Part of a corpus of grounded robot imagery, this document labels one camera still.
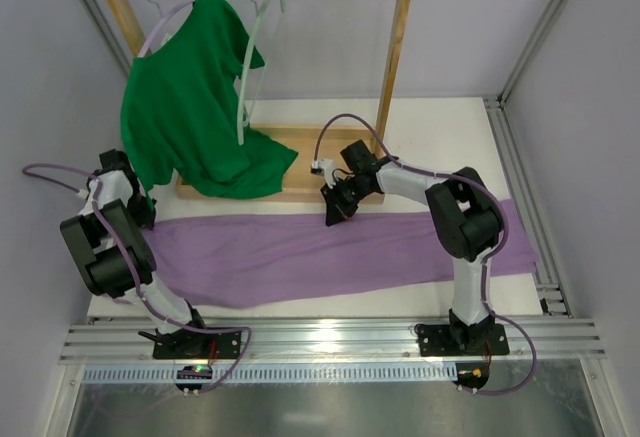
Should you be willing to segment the purple trousers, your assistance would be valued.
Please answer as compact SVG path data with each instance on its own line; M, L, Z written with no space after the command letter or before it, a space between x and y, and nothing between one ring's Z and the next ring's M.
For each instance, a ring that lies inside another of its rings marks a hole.
M320 214L178 218L143 236L162 281L194 305L245 309L454 278L427 212L332 227Z

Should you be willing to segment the pale green clothes hanger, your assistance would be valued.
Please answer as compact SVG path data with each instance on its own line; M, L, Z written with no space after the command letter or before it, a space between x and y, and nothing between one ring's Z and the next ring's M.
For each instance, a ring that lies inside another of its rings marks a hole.
M260 91L263 86L264 78L271 61L271 58L274 54L274 50L267 56L264 60L264 63L261 67L261 74L257 84L257 89L254 94L254 98L252 100L250 108L246 107L246 97L247 97L247 88L248 88L248 77L249 71L252 69L251 62L254 55L254 51L256 50L256 40L258 34L262 28L262 24L267 13L267 10L271 4L272 0L263 0L261 3L258 3L256 0L250 0L254 5L255 10L255 21L252 27L252 30L249 34L248 42L245 48L245 55L242 67L242 73L240 77L240 90L238 94L238 107L236 112L236 131L237 131L237 140L240 146L244 145L245 142L245 129L251 123L251 117L253 110L255 108L255 103L257 101L257 97L260 94ZM280 16L276 23L273 43L276 44L279 39L281 24L284 21L284 17L287 12L287 1L288 0L278 0L279 8L280 8Z

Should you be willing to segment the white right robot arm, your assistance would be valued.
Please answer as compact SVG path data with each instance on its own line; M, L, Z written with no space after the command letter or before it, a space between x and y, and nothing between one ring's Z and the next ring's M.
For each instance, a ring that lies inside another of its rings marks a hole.
M331 159L311 164L312 173L325 180L321 194L327 225L352 217L372 194L401 196L428 207L438 242L452 258L454 298L448 321L415 326L421 356L509 354L505 328L488 299L490 259L507 233L507 222L478 173L465 167L439 176L395 157L378 158L361 140L341 156L348 167L344 176Z

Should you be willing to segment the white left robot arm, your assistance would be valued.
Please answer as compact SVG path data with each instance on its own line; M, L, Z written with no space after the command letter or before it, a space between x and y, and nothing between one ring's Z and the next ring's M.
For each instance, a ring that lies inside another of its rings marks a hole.
M204 358L213 338L191 304L156 275L154 255L142 235L156 212L140 191L126 154L99 156L88 176L86 202L60 224L61 235L88 290L145 310L155 330L139 335L154 343L155 359Z

